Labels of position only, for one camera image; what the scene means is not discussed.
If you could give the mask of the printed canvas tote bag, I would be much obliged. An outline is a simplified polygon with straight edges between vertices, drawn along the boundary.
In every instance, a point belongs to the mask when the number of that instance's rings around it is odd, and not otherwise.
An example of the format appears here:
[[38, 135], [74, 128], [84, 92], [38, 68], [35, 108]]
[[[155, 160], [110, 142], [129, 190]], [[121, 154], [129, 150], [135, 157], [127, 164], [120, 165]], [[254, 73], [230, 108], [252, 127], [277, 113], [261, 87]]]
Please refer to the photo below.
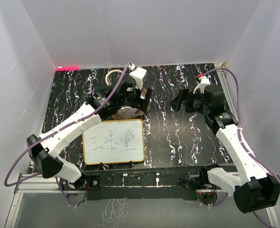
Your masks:
[[[123, 79], [120, 82], [117, 82], [117, 87], [119, 86], [119, 84], [121, 82], [129, 82], [129, 83], [136, 83], [135, 80], [129, 75], [129, 74], [124, 74]], [[119, 109], [118, 111], [115, 112], [115, 114], [113, 115], [113, 118], [115, 120], [127, 120], [127, 119], [135, 119], [140, 115], [143, 115], [145, 112], [139, 110], [139, 109], [135, 109], [135, 108], [131, 108], [131, 107], [123, 107], [121, 109]]]

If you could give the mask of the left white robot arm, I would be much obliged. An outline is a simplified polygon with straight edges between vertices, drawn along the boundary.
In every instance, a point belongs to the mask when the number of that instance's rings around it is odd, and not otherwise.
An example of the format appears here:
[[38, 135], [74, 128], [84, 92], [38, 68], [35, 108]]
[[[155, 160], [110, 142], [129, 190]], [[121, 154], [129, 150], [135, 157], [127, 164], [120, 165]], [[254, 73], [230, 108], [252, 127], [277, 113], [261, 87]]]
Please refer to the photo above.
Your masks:
[[136, 88], [134, 84], [123, 83], [108, 86], [89, 96], [84, 104], [68, 119], [49, 132], [27, 138], [29, 156], [43, 178], [58, 177], [79, 190], [85, 186], [83, 171], [60, 157], [60, 153], [89, 128], [116, 114], [123, 107], [147, 111], [152, 89]]

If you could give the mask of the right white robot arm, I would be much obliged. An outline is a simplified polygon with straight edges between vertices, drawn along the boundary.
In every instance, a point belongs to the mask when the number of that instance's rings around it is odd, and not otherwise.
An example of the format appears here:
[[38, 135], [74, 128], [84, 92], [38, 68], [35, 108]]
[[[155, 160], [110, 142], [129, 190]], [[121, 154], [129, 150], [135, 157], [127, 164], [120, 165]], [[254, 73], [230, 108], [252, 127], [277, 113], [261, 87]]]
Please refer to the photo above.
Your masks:
[[200, 170], [200, 184], [207, 189], [215, 185], [226, 191], [233, 196], [242, 213], [275, 206], [280, 195], [280, 184], [241, 146], [237, 119], [226, 110], [225, 94], [221, 87], [208, 85], [203, 92], [182, 89], [170, 106], [179, 111], [183, 105], [187, 113], [204, 115], [207, 126], [224, 145], [239, 174], [233, 176], [218, 164], [208, 165]]

